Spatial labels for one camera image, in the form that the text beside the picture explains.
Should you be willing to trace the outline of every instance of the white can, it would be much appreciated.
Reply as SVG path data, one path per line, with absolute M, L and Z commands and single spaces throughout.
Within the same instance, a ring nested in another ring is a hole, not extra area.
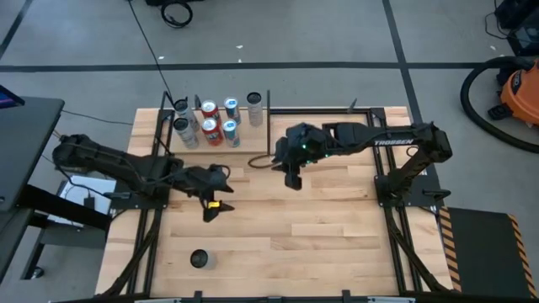
M 247 95 L 247 106 L 249 124 L 252 126 L 261 126 L 264 122 L 264 112 L 262 109 L 262 96 L 259 93 L 250 93 Z
M 195 130 L 190 125 L 189 121 L 184 118 L 177 118 L 173 124 L 174 129 L 179 137 L 189 149 L 195 149 L 199 146 L 199 139 L 196 137 Z

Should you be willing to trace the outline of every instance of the wooden table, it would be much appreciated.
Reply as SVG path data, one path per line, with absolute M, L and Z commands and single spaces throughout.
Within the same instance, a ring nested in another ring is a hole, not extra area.
M 389 125 L 410 122 L 404 107 L 386 108 L 386 115 Z M 363 117 L 272 115 L 272 146 L 287 127 L 299 122 L 365 123 Z M 151 153 L 156 122 L 157 109 L 138 109 L 128 152 Z M 408 159 L 405 151 L 406 147 L 394 148 L 397 165 Z M 196 199 L 171 193 L 159 233 L 152 297 L 192 297 L 195 290 L 211 297 L 339 296 L 341 290 L 352 295 L 398 294 L 385 218 L 376 202 L 371 149 L 305 167 L 301 191 L 285 187 L 284 173 L 250 168 L 247 160 L 254 155 L 180 155 L 187 165 L 230 166 L 228 183 L 235 193 L 218 193 L 218 198 L 236 210 L 204 223 Z M 451 288 L 434 216 L 417 208 L 407 211 L 415 251 L 432 274 Z M 112 223 L 96 293 L 109 288 L 131 258 L 138 218 L 139 210 L 130 210 Z M 191 267 L 189 256 L 198 248 L 216 255 L 215 269 Z M 137 290 L 144 270 L 142 266 Z M 408 262 L 403 262 L 403 270 L 411 290 Z

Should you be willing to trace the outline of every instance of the black cable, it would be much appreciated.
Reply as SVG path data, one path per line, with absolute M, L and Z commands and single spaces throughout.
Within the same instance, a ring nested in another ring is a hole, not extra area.
M 163 75 L 163 72 L 161 71 L 161 66 L 159 66 L 159 62 L 157 61 L 155 52 L 153 51 L 153 48 L 150 45 L 150 42 L 148 41 L 146 34 L 144 33 L 144 29 L 142 29 L 142 25 L 139 22 L 138 17 L 136 16 L 135 9 L 133 8 L 133 4 L 131 4 L 131 0 L 128 0 L 127 3 L 129 3 L 129 7 L 131 8 L 131 12 L 133 13 L 133 17 L 135 18 L 136 24 L 138 24 L 138 28 L 141 30 L 142 36 L 144 36 L 144 40 L 146 41 L 146 44 L 148 45 L 148 48 L 150 49 L 150 52 L 152 53 L 153 60 L 155 61 L 155 65 L 157 67 L 157 70 L 159 71 L 159 75 L 161 75 L 161 79 L 163 80 L 163 83 L 165 84 L 165 87 L 167 88 L 167 92 L 170 96 L 172 96 L 172 93 L 170 93 L 170 88 L 168 87 L 168 84 L 167 84 L 167 80 L 165 80 L 165 76 Z
M 92 119 L 92 120 L 101 121 L 101 122 L 104 122 L 104 123 L 133 126 L 132 123 L 104 120 L 104 119 L 96 118 L 96 117 L 93 117 L 93 116 L 87 115 L 87 114 L 73 113 L 72 111 L 65 110 L 65 109 L 62 110 L 62 113 L 72 114 L 72 115 L 76 115 L 76 116 L 80 116 L 80 117 L 84 117 L 84 118 L 88 118 L 88 119 Z
M 69 182 L 69 184 L 71 184 L 71 186 L 77 186 L 79 188 L 83 188 L 83 189 L 87 189 L 93 193 L 96 193 L 106 199 L 108 199 L 109 197 L 105 196 L 104 194 L 101 194 L 99 191 L 95 190 L 95 189 L 92 189 L 92 188 L 89 188 L 88 186 L 86 185 L 83 185 L 83 184 L 78 184 L 78 183 L 74 183 L 72 180 L 71 180 L 71 177 L 69 177 L 69 175 L 67 175 L 67 173 L 58 165 L 56 165 L 56 169 L 62 174 L 64 175 L 64 177 L 67 178 L 67 182 Z
M 252 168 L 256 168 L 256 169 L 274 167 L 275 165 L 278 165 L 279 163 L 270 163 L 270 164 L 265 164 L 265 165 L 254 165 L 253 164 L 253 162 L 255 162 L 255 161 L 259 160 L 259 159 L 262 159 L 262 158 L 265 158 L 265 157 L 273 157 L 273 156 L 274 155 L 260 155 L 260 156 L 252 157 L 247 162 L 247 165 L 249 165 Z
M 186 21 L 178 22 L 178 21 L 176 21 L 176 19 L 173 16 L 166 13 L 167 8 L 169 6 L 171 6 L 171 5 L 174 5 L 174 4 L 178 4 L 179 6 L 187 9 L 187 12 L 189 13 L 189 17 L 187 18 Z M 173 29 L 181 29 L 181 28 L 185 27 L 187 24 L 191 23 L 191 20 L 193 20 L 193 10 L 191 9 L 191 6 L 189 4 L 187 4 L 186 2 L 184 2 L 184 1 L 181 1 L 181 0 L 169 0 L 169 1 L 165 2 L 161 6 L 161 18 L 163 19 L 165 24 L 170 26 L 171 28 L 173 28 Z
M 72 187 L 70 187 L 70 188 L 67 190 L 66 194 L 64 194 L 64 199 L 69 200 L 69 199 L 67 198 L 67 196 L 69 195 L 69 192 L 71 192 L 71 190 L 74 189 L 74 188 L 76 188 L 76 187 L 77 187 L 77 186 L 72 186 Z M 88 197 L 90 197 L 90 190 L 89 190 L 89 189 L 86 189 L 86 190 L 88 191 Z
M 530 142 L 523 141 L 518 139 L 500 129 L 490 124 L 485 120 L 478 112 L 473 108 L 470 102 L 470 87 L 472 86 L 473 81 L 484 71 L 490 68 L 505 68 L 505 67 L 516 67 L 524 70 L 530 70 L 534 67 L 533 61 L 528 61 L 525 58 L 506 56 L 490 59 L 480 66 L 476 67 L 470 74 L 466 77 L 461 87 L 461 105 L 464 113 L 470 118 L 470 120 L 475 123 L 477 126 L 482 128 L 484 131 L 488 132 L 490 135 L 500 139 L 501 141 L 519 148 L 527 152 L 539 153 L 539 145 L 533 144 Z

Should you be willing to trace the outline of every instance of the concrete floor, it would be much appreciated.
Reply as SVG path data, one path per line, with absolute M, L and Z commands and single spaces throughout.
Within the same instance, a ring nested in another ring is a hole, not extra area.
M 160 63 L 167 65 L 163 74 L 176 97 L 197 93 L 220 99 L 269 88 L 274 105 L 348 105 L 358 98 L 361 106 L 405 105 L 416 119 L 420 112 L 423 120 L 435 121 L 447 131 L 455 154 L 437 166 L 442 187 L 453 192 L 446 204 L 516 215 L 539 281 L 536 155 L 496 141 L 465 117 L 458 94 L 469 70 L 457 64 L 445 65 L 449 69 L 408 70 L 405 64 L 480 62 L 512 55 L 505 41 L 483 31 L 484 15 L 494 10 L 492 0 L 206 0 L 192 3 L 193 23 L 180 30 L 166 26 L 158 10 L 142 0 L 133 5 L 156 55 L 163 57 Z M 26 14 L 19 22 L 22 7 L 29 9 L 23 10 Z M 394 18 L 396 28 L 390 28 L 387 17 Z M 494 20 L 490 21 L 494 29 Z M 402 49 L 397 43 L 397 52 L 395 35 L 402 43 Z M 62 98 L 68 110 L 123 121 L 131 121 L 137 108 L 160 102 L 162 80 L 157 72 L 148 71 L 151 53 L 125 1 L 0 0 L 2 40 L 0 83 L 18 94 Z M 245 69 L 238 60 L 247 64 Z M 325 68 L 249 65 L 306 61 L 329 64 Z M 22 66 L 26 72 L 15 72 Z M 66 66 L 72 66 L 71 72 Z M 472 100 L 480 111 L 495 104 L 495 90 L 493 73 L 479 78 Z M 522 123 L 500 125 L 539 141 L 536 130 Z M 66 114 L 57 129 L 85 133 L 119 149 L 127 147 L 131 131 Z M 49 142 L 46 156 L 55 144 Z M 51 164 L 40 161 L 30 182 L 56 192 L 61 180 Z M 40 260 L 46 276 L 19 280 L 35 236 L 32 229 L 25 235 L 0 285 L 2 301 L 47 302 L 92 295 L 102 257 L 99 250 L 47 247 Z

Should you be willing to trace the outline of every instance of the cable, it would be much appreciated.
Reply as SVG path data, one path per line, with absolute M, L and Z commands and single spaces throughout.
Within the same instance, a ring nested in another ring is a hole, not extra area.
M 96 118 L 96 117 L 93 117 L 93 116 L 87 115 L 87 114 L 73 113 L 72 111 L 65 110 L 65 109 L 63 109 L 62 112 L 63 112 L 63 113 L 66 113 L 66 114 L 72 114 L 72 115 L 76 115 L 76 116 L 80 116 L 80 117 L 84 117 L 84 118 L 88 118 L 88 119 L 92 119 L 92 120 L 101 121 L 101 122 L 104 122 L 104 123 L 111 123 L 111 124 L 117 124 L 117 125 L 129 125 L 129 126 L 133 126 L 132 123 L 120 122 L 120 121 L 109 121 L 109 120 L 104 120 L 104 119 Z
M 165 11 L 166 9 L 173 5 L 173 4 L 178 4 L 180 6 L 182 6 L 183 8 L 187 9 L 187 12 L 189 13 L 189 17 L 187 18 L 187 21 L 185 22 L 178 22 L 176 21 L 176 19 L 167 14 Z M 170 0 L 170 1 L 167 1 L 165 2 L 162 6 L 161 6 L 161 18 L 163 19 L 163 21 L 165 22 L 166 25 L 170 26 L 171 28 L 173 29 L 181 29 L 183 27 L 185 27 L 187 24 L 191 23 L 191 20 L 193 20 L 193 10 L 191 9 L 191 6 L 183 1 L 179 1 L 179 0 Z
M 274 156 L 273 154 L 269 154 L 269 155 L 260 155 L 260 156 L 252 157 L 247 162 L 247 165 L 249 165 L 252 168 L 256 168 L 256 169 L 263 169 L 263 168 L 273 167 L 275 165 L 278 165 L 279 163 L 270 163 L 270 164 L 265 164 L 265 165 L 254 165 L 253 164 L 253 162 L 255 162 L 255 161 L 259 160 L 259 159 L 262 159 L 262 158 L 265 158 L 265 157 L 273 157 L 273 156 Z
M 518 41 L 521 41 L 521 42 L 526 42 L 526 43 L 534 43 L 533 41 L 530 41 L 530 40 L 523 40 L 523 39 L 519 39 L 519 38 L 516 38 L 516 37 L 512 37 L 510 36 L 511 34 L 514 33 L 514 30 L 510 30 L 510 32 L 508 34 L 504 33 L 502 31 L 502 29 L 499 27 L 499 22 L 498 22 L 498 18 L 496 17 L 495 15 L 495 12 L 496 12 L 496 8 L 498 7 L 498 4 L 496 2 L 496 0 L 494 0 L 494 11 L 492 13 L 487 13 L 487 15 L 485 15 L 485 19 L 484 19 L 484 23 L 485 23 L 485 33 L 489 36 L 492 36 L 494 38 L 497 38 L 497 39 L 500 39 L 500 40 L 509 40 L 509 39 L 512 39 L 512 40 L 518 40 Z M 503 37 L 500 37 L 498 35 L 495 35 L 491 32 L 488 31 L 488 21 L 487 21 L 487 18 L 488 16 L 490 15 L 494 15 L 494 17 L 496 17 L 496 27 L 498 28 L 498 32 L 500 34 L 503 35 Z
M 521 150 L 539 153 L 539 145 L 523 141 L 498 129 L 496 126 L 490 124 L 480 114 L 478 114 L 478 112 L 473 108 L 472 103 L 470 102 L 470 87 L 472 86 L 473 81 L 475 81 L 475 79 L 484 71 L 490 68 L 504 67 L 516 67 L 528 71 L 534 67 L 534 64 L 535 63 L 533 61 L 528 61 L 525 58 L 514 56 L 498 57 L 484 62 L 480 66 L 476 67 L 473 71 L 471 71 L 462 83 L 461 105 L 462 109 L 464 110 L 464 113 L 466 113 L 468 118 L 477 126 L 482 128 L 484 131 L 488 132 L 490 135 Z
M 146 37 L 146 34 L 144 33 L 144 29 L 142 29 L 142 25 L 138 20 L 138 17 L 136 16 L 135 9 L 133 8 L 133 4 L 131 4 L 131 0 L 127 0 L 127 3 L 129 3 L 129 7 L 131 8 L 131 12 L 133 13 L 133 17 L 135 18 L 136 23 L 138 24 L 138 28 L 141 30 L 142 36 L 144 36 L 144 40 L 146 41 L 146 44 L 148 45 L 148 48 L 150 49 L 150 52 L 152 53 L 153 60 L 155 61 L 155 65 L 157 67 L 157 70 L 159 71 L 159 75 L 161 75 L 161 79 L 163 80 L 163 83 L 165 87 L 167 88 L 167 92 L 170 96 L 172 96 L 172 93 L 170 93 L 170 88 L 168 87 L 167 80 L 165 80 L 165 76 L 163 75 L 163 72 L 161 71 L 161 66 L 159 66 L 159 62 L 157 61 L 157 57 L 155 56 L 155 52 L 153 51 L 152 46 L 150 45 L 150 42 L 148 41 L 148 38 Z
M 67 178 L 67 182 L 69 182 L 69 184 L 71 184 L 71 186 L 77 186 L 79 188 L 83 188 L 83 189 L 87 189 L 93 193 L 96 193 L 106 199 L 108 199 L 109 197 L 105 196 L 104 194 L 101 194 L 99 191 L 95 190 L 95 189 L 92 189 L 92 188 L 89 188 L 88 186 L 86 185 L 83 185 L 83 184 L 78 184 L 78 183 L 74 183 L 72 180 L 71 180 L 71 177 L 69 177 L 69 175 L 67 175 L 67 173 L 58 165 L 56 165 L 56 169 L 62 174 L 64 175 L 64 177 Z
M 67 190 L 66 194 L 64 194 L 64 199 L 69 200 L 69 199 L 67 198 L 67 196 L 69 195 L 69 192 L 71 192 L 71 190 L 74 189 L 74 188 L 76 188 L 76 187 L 77 187 L 77 186 L 72 186 L 72 187 L 70 187 L 70 188 Z M 90 190 L 89 190 L 89 189 L 86 189 L 86 190 L 88 191 L 88 197 L 90 197 Z

